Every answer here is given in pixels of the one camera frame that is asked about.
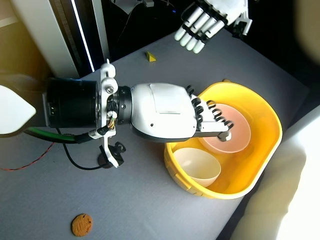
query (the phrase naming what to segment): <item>yellow basket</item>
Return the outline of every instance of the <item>yellow basket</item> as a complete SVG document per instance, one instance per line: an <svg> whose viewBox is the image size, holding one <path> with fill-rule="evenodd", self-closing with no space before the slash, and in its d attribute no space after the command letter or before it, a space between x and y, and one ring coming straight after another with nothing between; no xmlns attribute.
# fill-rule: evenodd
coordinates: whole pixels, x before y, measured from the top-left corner
<svg viewBox="0 0 320 240"><path fill-rule="evenodd" d="M214 100L241 112L251 128L250 143L240 152L225 154L211 153L196 137L184 142L166 143L165 166L174 181L191 194L211 199L242 197L254 187L281 142L282 127L279 118L261 96L236 83L215 83L201 93L199 98ZM213 184L203 187L183 171L173 155L173 152L181 148L201 149L219 160L221 174Z"/></svg>

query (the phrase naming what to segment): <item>cookie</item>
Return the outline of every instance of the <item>cookie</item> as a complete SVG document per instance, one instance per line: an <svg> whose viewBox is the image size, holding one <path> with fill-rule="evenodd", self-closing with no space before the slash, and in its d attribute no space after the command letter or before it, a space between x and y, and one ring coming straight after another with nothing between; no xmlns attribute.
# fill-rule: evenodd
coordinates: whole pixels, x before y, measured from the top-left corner
<svg viewBox="0 0 320 240"><path fill-rule="evenodd" d="M77 237L83 237L90 233L93 223L92 218L88 214L80 214L72 221L72 232Z"/></svg>

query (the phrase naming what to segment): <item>yellow triangular block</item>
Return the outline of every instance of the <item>yellow triangular block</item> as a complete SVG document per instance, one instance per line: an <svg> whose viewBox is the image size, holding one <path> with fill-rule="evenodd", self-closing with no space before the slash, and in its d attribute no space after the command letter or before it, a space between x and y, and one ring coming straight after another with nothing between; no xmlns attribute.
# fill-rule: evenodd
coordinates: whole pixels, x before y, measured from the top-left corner
<svg viewBox="0 0 320 240"><path fill-rule="evenodd" d="M149 62L155 62L157 61L156 57L151 54L151 52L147 51L146 52L146 58L148 59Z"/></svg>

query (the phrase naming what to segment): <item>robotic hand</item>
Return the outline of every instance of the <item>robotic hand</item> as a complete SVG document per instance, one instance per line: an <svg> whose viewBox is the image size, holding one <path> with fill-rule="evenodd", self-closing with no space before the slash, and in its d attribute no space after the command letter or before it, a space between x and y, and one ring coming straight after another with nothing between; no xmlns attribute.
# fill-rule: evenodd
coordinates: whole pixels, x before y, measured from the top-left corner
<svg viewBox="0 0 320 240"><path fill-rule="evenodd" d="M174 39L198 54L217 32L234 23L234 37L247 35L252 20L248 0L197 0L197 8L175 33Z"/></svg>
<svg viewBox="0 0 320 240"><path fill-rule="evenodd" d="M116 125L131 124L139 136L155 142L179 142L192 137L231 138L231 121L221 117L213 102L205 102L186 89L168 83L143 83L132 88L118 86L116 69L109 63L100 69L100 81L51 79L46 91L35 97L33 92L16 91L0 85L0 137L24 131L44 140L80 144L101 139L100 150L105 160L116 168L123 163L120 144L108 145L116 135ZM31 126L42 115L51 128L94 127L80 135L58 135Z"/></svg>

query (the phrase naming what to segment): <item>bowl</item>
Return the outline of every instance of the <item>bowl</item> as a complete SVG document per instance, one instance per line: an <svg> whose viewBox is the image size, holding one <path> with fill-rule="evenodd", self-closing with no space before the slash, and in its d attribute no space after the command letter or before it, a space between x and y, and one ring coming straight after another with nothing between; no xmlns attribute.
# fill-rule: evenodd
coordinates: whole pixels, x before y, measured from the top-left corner
<svg viewBox="0 0 320 240"><path fill-rule="evenodd" d="M232 106L217 103L216 108L222 111L222 116L231 120L234 126L229 130L231 139L220 141L218 137L201 137L200 143L216 154L233 154L244 150L251 139L251 129L247 119Z"/></svg>
<svg viewBox="0 0 320 240"><path fill-rule="evenodd" d="M221 172L219 161L206 151L185 147L173 155L185 173L203 187L210 186Z"/></svg>

